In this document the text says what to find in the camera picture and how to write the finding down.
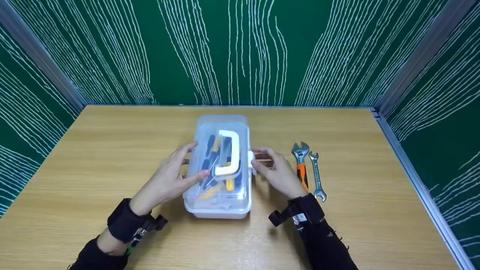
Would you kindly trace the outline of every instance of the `adjustable wrench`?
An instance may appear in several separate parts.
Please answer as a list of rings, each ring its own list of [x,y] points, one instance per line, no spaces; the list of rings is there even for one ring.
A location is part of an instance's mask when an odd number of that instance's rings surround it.
[[[292,154],[297,159],[297,176],[300,179],[302,186],[308,190],[308,180],[307,180],[307,168],[305,167],[305,156],[307,155],[310,148],[304,142],[301,142],[301,147],[297,143],[293,145]]]
[[[318,153],[314,155],[312,152],[310,152],[308,156],[312,160],[313,173],[315,174],[315,191],[313,195],[315,198],[317,198],[317,196],[321,196],[322,202],[325,202],[327,200],[327,194],[322,189],[322,182],[320,182],[320,173],[318,172]]]

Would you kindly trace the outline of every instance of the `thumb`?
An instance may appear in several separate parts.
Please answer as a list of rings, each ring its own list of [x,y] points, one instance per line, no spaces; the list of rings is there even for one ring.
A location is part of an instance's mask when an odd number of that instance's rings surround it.
[[[261,173],[266,178],[269,178],[271,176],[272,170],[267,168],[261,162],[252,160],[252,166],[257,170],[257,172]]]
[[[194,174],[194,175],[192,175],[188,178],[185,178],[184,182],[188,187],[190,187],[190,186],[193,186],[194,184],[200,182],[201,180],[205,179],[205,177],[207,177],[209,175],[210,175],[210,172],[208,170],[199,171],[196,174]]]

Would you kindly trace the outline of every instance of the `green backdrop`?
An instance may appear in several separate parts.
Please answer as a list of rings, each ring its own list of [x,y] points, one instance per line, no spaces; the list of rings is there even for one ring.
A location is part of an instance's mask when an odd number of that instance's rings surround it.
[[[0,217],[77,115],[0,25]]]
[[[447,2],[8,1],[89,104],[270,106],[372,106]],[[478,13],[387,115],[477,267]],[[77,114],[0,35],[3,213]]]
[[[446,0],[8,0],[90,104],[372,106]]]
[[[408,158],[480,269],[480,5],[387,115]]]

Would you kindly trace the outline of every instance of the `clear plastic toolbox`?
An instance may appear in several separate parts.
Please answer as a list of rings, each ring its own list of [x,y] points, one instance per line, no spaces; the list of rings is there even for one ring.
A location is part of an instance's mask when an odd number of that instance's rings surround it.
[[[187,176],[210,176],[183,194],[185,208],[199,218],[242,219],[252,207],[250,134],[242,115],[202,115]]]

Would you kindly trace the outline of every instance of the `wooden table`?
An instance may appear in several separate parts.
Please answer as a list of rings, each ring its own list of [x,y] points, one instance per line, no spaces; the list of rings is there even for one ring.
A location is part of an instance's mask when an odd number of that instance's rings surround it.
[[[193,139],[196,118],[207,113],[247,116],[252,146],[277,149],[292,165],[296,141],[319,152],[322,207],[360,269],[456,268],[368,109],[130,106],[81,113],[0,220],[1,268],[66,269],[120,200]],[[260,178],[252,199],[240,221],[197,219],[181,198],[162,205],[170,223],[144,238],[127,268],[307,268],[293,224],[274,228],[267,219],[286,201]]]

